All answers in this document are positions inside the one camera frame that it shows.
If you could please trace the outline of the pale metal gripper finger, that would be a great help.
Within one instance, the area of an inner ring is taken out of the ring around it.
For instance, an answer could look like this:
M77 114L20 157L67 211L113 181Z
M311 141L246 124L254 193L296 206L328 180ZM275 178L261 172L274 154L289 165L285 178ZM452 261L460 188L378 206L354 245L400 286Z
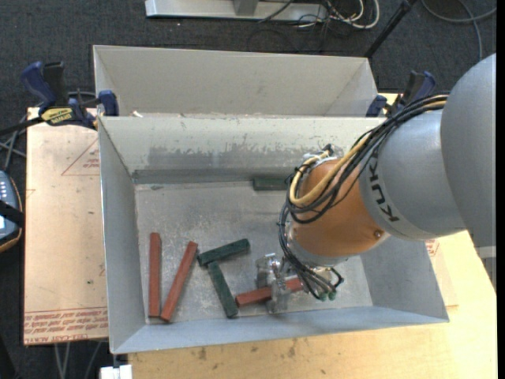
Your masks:
M269 253L256 260L256 287L270 287L278 278L281 261L276 253Z
M291 293L288 287L271 287L271 299L266 303L267 311L280 313L287 310Z

